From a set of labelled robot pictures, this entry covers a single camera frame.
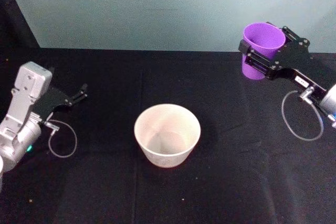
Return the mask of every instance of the light blue wall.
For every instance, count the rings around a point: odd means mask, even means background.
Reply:
[[[256,21],[336,52],[336,0],[17,0],[42,47],[237,51]]]

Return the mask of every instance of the cable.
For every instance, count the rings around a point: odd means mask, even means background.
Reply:
[[[282,100],[282,104],[281,104],[281,114],[282,114],[282,118],[283,118],[283,120],[284,120],[286,126],[288,127],[289,131],[290,131],[294,136],[296,136],[298,139],[301,139],[301,140],[303,140],[303,141],[308,141],[308,142],[310,142],[310,141],[315,141],[315,140],[319,139],[319,138],[322,136],[323,131],[324,131],[324,126],[323,126],[322,117],[321,117],[319,111],[318,111],[318,110],[316,109],[316,107],[314,106],[314,104],[310,104],[310,106],[311,106],[311,107],[313,108],[313,110],[315,111],[315,114],[316,114],[316,116],[318,117],[319,122],[320,122],[320,126],[321,126],[321,131],[320,131],[320,133],[319,133],[316,137],[309,139],[309,138],[304,138],[304,137],[302,137],[302,136],[299,136],[298,134],[296,134],[296,133],[293,131],[293,129],[289,126],[289,123],[287,122],[287,119],[286,119],[286,117],[285,117],[285,101],[286,101],[287,97],[289,97],[291,94],[294,94],[294,93],[298,93],[298,91],[297,91],[297,90],[293,90],[293,91],[288,92],[288,93],[285,95],[285,97],[283,98],[283,100]]]
[[[65,125],[65,126],[68,126],[69,129],[71,129],[71,131],[73,132],[73,135],[75,136],[75,146],[74,146],[73,151],[72,151],[69,155],[65,155],[65,156],[59,155],[59,154],[57,154],[56,152],[54,152],[54,150],[51,148],[51,138],[53,137],[54,134],[51,133],[51,135],[50,135],[50,137],[49,137],[49,140],[48,140],[49,150],[50,150],[51,153],[53,153],[56,157],[60,157],[60,158],[71,157],[71,156],[75,153],[75,151],[76,151],[76,149],[77,149],[77,142],[78,142],[77,135],[76,135],[74,129],[73,129],[69,124],[67,124],[67,123],[65,123],[65,122],[62,122],[62,121],[58,121],[58,120],[54,120],[54,119],[50,119],[49,122],[61,123],[61,124]]]

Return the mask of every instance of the black tablecloth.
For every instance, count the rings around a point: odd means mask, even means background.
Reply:
[[[335,56],[316,55],[333,69]],[[3,223],[336,221],[335,130],[324,118],[321,139],[295,138],[280,106],[296,86],[245,78],[239,53],[15,49],[3,50],[0,60],[2,118],[27,61],[55,67],[52,85],[67,94],[87,83],[90,95],[54,116],[77,132],[73,157],[54,157],[43,129],[33,150],[4,174]],[[199,143],[176,168],[152,165],[134,138],[137,116],[159,103],[184,106],[201,124]],[[298,133],[318,134],[314,112],[295,96],[286,114]],[[53,145],[66,154],[73,139],[61,131]]]

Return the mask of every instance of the purple cup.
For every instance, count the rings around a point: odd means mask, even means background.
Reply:
[[[268,23],[253,23],[244,28],[243,38],[253,49],[272,59],[277,50],[285,44],[286,37],[281,29]],[[263,73],[245,63],[246,55],[243,55],[243,74],[253,80],[261,80]]]

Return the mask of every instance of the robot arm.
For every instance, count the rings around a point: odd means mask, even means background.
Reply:
[[[303,90],[300,98],[319,108],[336,128],[336,73],[309,54],[309,40],[299,37],[286,26],[281,30],[286,42],[272,60],[241,40],[239,51],[246,55],[245,63],[269,80],[285,78],[295,83]]]
[[[0,124],[0,158],[3,159],[4,172],[13,169],[27,148],[38,139],[41,126],[59,130],[48,122],[49,115],[87,97],[86,84],[71,98],[50,87],[52,75],[34,62],[28,62],[19,69],[12,88],[12,101]]]

